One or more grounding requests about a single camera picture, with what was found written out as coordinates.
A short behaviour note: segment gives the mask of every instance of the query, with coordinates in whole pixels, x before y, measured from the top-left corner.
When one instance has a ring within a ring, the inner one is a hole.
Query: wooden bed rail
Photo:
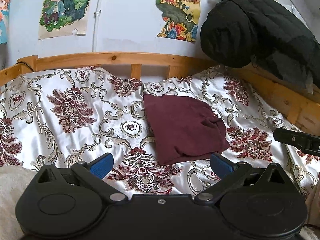
[[[142,65],[167,66],[167,78],[186,77],[216,65],[216,62],[205,59],[132,52],[79,53],[45,58],[38,58],[37,55],[33,55],[21,58],[17,62],[29,64],[34,71],[128,64],[131,65],[131,77],[137,79],[141,78]],[[1,70],[0,87],[18,75],[29,72],[31,70],[23,63]],[[259,68],[253,69],[252,65],[242,69],[232,69],[231,73],[251,83],[257,92],[292,124],[295,124],[304,132],[320,136],[320,98],[318,103],[314,95],[308,96],[304,92],[295,92],[295,89],[290,85],[284,85],[273,75]]]

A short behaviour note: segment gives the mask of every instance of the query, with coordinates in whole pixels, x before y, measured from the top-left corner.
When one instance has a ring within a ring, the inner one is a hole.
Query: colorful painting
[[[0,44],[8,42],[8,23],[11,0],[0,0]]]
[[[200,0],[157,0],[165,26],[157,37],[196,41]]]
[[[40,18],[39,39],[85,34],[90,0],[45,0]]]

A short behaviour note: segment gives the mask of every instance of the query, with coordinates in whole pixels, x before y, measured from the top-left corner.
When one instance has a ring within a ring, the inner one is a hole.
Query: white satin blanket
[[[0,95],[0,166],[70,167],[110,152],[104,181],[132,194],[197,194],[219,178],[209,160],[160,166],[142,95],[172,94],[208,103],[227,127],[233,162],[254,167],[280,163],[307,196],[318,181],[318,157],[274,141],[276,127],[297,130],[240,80],[218,66],[182,80],[142,84],[102,68],[50,70],[21,75]]]

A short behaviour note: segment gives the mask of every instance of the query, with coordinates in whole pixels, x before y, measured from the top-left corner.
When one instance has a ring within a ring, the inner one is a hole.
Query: blue poster
[[[0,44],[8,42],[8,23],[11,0],[0,0]]]

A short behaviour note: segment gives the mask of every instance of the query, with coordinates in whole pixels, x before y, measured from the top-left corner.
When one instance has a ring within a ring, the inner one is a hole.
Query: blue textured pad
[[[108,154],[106,157],[95,163],[90,167],[90,172],[97,176],[99,179],[103,179],[113,168],[113,156]]]
[[[215,174],[217,174],[217,176],[220,179],[223,179],[225,176],[227,176],[228,174],[234,171],[233,166],[224,162],[223,159],[226,159],[226,158],[224,158],[223,156],[217,157],[214,154],[212,154],[210,158],[211,169]]]

